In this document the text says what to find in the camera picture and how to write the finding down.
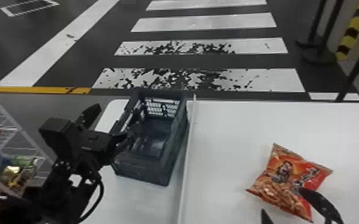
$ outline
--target cable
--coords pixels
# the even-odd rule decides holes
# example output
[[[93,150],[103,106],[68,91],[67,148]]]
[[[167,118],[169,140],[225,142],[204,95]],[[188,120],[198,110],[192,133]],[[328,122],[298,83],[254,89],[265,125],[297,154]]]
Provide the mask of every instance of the cable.
[[[99,205],[101,199],[103,198],[103,194],[104,194],[104,185],[102,183],[101,180],[97,180],[98,181],[98,185],[100,187],[99,190],[99,197],[97,198],[97,200],[95,201],[95,203],[93,204],[93,206],[84,214],[84,216],[80,217],[78,219],[78,223],[81,223],[82,221],[84,221],[86,218],[88,218],[92,212],[96,209],[96,207]]]

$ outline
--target metal rack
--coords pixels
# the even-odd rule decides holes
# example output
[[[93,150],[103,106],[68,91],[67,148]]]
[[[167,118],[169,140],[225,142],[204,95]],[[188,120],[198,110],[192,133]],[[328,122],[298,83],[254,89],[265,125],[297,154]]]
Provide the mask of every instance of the metal rack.
[[[0,104],[0,199],[42,186],[53,161]]]

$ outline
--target chip bag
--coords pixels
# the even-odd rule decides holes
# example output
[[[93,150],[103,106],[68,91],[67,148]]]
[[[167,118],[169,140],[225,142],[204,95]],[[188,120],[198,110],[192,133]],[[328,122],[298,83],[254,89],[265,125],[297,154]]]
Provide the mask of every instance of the chip bag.
[[[304,187],[315,191],[331,173],[332,170],[306,161],[274,143],[266,170],[247,192],[313,223],[310,205],[298,189]]]

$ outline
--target white table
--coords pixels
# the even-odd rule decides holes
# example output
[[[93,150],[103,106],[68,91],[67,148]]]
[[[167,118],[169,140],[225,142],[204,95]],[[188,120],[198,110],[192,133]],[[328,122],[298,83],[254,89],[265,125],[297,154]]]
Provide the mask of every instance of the white table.
[[[123,113],[127,100],[114,100],[104,110],[95,130],[109,132]],[[169,186],[116,176],[110,166],[100,170],[104,196],[94,212],[82,223],[87,224],[167,224],[177,221],[184,167],[184,150],[181,149]],[[98,197],[93,194],[87,210]]]
[[[110,130],[125,104],[112,101],[96,130]],[[276,142],[333,169],[319,191],[346,224],[359,223],[359,104],[198,101],[190,135],[184,177],[177,163],[167,188],[103,168],[104,198],[84,222],[176,223],[179,209],[178,224],[258,224],[266,209],[275,224],[306,223],[245,192]]]

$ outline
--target black plastic basket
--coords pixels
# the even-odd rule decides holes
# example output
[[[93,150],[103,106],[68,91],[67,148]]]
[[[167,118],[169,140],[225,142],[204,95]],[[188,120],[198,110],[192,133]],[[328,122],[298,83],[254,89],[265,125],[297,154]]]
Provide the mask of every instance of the black plastic basket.
[[[127,131],[130,137],[112,164],[116,174],[167,186],[187,128],[183,94],[135,91],[112,129]]]

